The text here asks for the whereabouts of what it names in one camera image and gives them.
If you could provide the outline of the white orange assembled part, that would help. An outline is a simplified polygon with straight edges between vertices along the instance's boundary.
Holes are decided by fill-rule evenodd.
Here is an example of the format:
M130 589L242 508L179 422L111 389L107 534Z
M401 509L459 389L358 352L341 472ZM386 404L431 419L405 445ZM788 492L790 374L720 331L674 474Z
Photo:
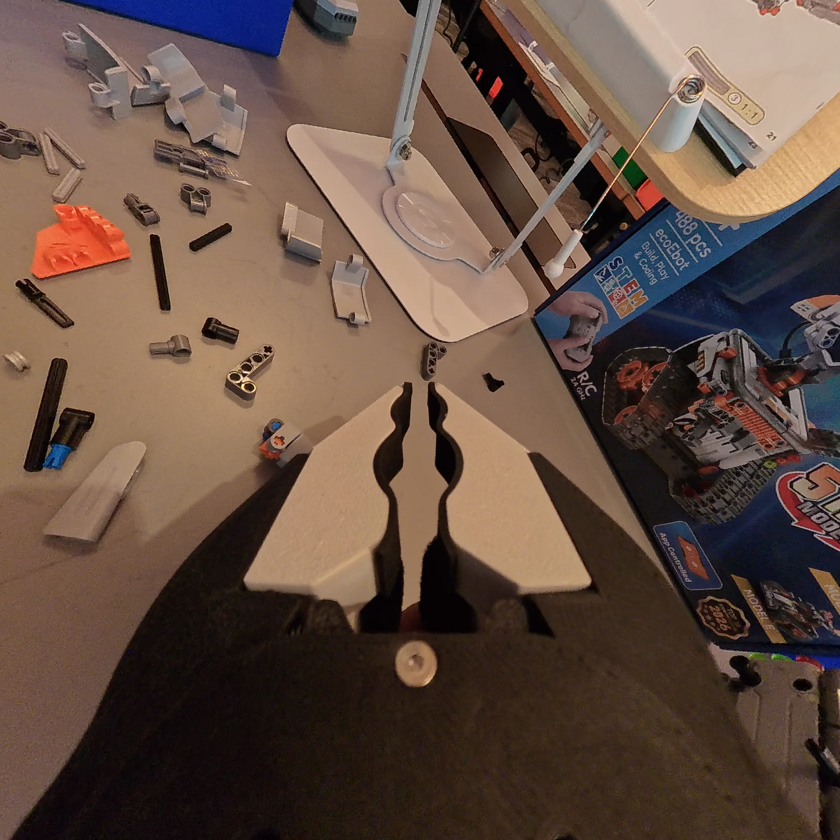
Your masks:
M259 452L279 467L289 463L298 455L307 455L312 451L308 437L294 424L272 418L264 427L263 443Z

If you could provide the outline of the black pin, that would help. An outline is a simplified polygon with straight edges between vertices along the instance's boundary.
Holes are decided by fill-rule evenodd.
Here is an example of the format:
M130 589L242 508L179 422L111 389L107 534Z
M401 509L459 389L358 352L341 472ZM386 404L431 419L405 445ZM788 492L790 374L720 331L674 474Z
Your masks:
M62 329L69 329L75 322L61 310L47 295L30 279L15 281L16 288L34 305L42 311L53 323Z

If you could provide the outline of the dark grey bent beam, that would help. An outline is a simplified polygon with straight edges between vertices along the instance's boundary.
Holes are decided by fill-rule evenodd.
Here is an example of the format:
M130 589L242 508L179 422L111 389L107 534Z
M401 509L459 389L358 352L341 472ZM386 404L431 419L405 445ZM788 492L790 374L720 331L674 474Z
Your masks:
M255 375L267 367L274 357L274 348L264 344L226 374L225 387L245 402L255 399Z

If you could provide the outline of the black connector with blue pin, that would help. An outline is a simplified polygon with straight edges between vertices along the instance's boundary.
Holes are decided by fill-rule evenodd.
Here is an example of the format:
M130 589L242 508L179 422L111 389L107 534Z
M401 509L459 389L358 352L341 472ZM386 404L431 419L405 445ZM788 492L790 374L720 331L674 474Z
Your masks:
M58 427L49 441L44 469L62 469L68 456L78 448L95 419L96 415L93 412L65 407L59 416Z

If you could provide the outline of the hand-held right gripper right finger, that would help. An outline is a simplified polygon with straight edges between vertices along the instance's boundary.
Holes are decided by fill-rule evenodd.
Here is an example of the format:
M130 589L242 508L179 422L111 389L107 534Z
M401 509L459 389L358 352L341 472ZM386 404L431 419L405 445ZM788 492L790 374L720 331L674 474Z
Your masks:
M589 588L529 451L440 384L427 408L446 482L427 546L427 620L474 621L498 601Z

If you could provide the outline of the instruction booklet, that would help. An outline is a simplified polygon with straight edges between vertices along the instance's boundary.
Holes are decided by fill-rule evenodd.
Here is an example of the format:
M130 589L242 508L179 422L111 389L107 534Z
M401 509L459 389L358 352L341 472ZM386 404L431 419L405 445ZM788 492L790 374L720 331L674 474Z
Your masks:
M755 169L838 94L832 2L580 1L542 9L650 139L698 128L737 174Z

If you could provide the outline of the grey pin connector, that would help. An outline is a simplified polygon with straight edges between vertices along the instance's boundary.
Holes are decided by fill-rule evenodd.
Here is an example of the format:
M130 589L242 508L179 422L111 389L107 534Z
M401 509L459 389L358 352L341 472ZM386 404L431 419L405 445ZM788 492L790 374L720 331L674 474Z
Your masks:
M9 127L5 122L0 124L1 156L8 160L19 160L23 156L38 157L41 149L36 137L25 129Z

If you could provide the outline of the long black axle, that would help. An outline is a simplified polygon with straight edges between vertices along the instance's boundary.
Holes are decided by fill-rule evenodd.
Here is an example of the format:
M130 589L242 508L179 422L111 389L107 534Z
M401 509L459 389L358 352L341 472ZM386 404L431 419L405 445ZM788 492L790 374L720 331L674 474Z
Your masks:
M150 253L159 307L161 311L169 312L172 310L172 302L165 272L165 260L161 245L161 237L158 234L150 234Z

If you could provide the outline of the orange triangular panel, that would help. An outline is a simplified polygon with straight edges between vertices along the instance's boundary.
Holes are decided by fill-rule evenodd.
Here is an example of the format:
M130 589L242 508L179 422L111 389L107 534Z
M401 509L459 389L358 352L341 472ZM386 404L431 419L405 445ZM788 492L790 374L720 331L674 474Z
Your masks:
M31 273L39 279L129 259L123 231L89 206L57 204L58 222L38 231Z

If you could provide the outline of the robot kit box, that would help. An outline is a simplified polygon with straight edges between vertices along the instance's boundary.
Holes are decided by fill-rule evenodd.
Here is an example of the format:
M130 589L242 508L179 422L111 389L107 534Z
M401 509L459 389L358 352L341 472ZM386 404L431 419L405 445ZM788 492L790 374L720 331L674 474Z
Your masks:
M839 175L750 223L667 202L534 322L722 647L838 659Z

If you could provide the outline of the light grey long bar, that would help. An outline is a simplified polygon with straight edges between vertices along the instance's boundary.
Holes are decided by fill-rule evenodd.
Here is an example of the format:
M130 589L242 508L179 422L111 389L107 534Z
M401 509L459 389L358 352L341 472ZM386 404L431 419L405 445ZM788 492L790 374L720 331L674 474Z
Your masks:
M109 525L146 454L133 441L112 448L43 528L43 535L96 543Z

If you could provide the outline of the small grey blue device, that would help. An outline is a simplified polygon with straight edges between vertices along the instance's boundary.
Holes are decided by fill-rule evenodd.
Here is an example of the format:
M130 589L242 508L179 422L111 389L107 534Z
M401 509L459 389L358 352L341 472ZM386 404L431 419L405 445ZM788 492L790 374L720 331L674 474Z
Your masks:
M334 37L350 37L359 16L353 1L294 1L299 14L315 29Z

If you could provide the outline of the grey axle connector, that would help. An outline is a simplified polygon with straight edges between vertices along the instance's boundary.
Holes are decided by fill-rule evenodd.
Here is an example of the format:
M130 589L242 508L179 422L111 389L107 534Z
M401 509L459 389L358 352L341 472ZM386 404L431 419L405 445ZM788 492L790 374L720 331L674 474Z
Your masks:
M157 161L173 165L181 173L197 176L205 180L211 176L207 159L186 147L163 140L155 140L153 153Z

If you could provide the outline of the blue plastic bin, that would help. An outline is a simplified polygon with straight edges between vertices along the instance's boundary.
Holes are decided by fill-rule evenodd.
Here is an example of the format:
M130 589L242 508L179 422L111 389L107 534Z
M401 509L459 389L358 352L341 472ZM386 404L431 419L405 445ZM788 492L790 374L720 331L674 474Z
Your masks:
M292 1L79 1L80 5L276 57Z

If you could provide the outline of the light grey bracket piece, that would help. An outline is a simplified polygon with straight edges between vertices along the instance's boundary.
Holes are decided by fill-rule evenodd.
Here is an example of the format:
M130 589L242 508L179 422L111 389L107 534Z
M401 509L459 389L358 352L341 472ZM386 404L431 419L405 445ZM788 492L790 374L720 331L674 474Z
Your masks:
M369 270L362 255L351 254L347 260L337 260L331 276L334 314L338 319L360 326L371 322L365 284Z
M296 204L285 203L280 240L288 254L321 263L322 234L323 221L320 217L302 211Z

